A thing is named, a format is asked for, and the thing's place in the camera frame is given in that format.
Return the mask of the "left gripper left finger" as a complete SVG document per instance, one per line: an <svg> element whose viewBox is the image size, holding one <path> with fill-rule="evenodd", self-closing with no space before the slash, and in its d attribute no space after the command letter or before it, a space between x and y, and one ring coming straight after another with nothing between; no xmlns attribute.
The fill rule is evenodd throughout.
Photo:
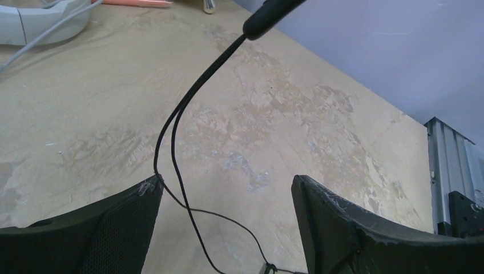
<svg viewBox="0 0 484 274"><path fill-rule="evenodd" d="M152 176L28 227L1 229L2 273L141 273L163 194Z"/></svg>

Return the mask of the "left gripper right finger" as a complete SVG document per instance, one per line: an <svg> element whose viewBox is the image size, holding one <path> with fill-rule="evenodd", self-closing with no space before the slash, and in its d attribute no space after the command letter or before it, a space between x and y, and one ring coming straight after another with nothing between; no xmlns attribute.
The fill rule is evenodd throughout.
<svg viewBox="0 0 484 274"><path fill-rule="evenodd" d="M309 273L482 273L483 237L419 231L333 193L306 175L291 186Z"/></svg>

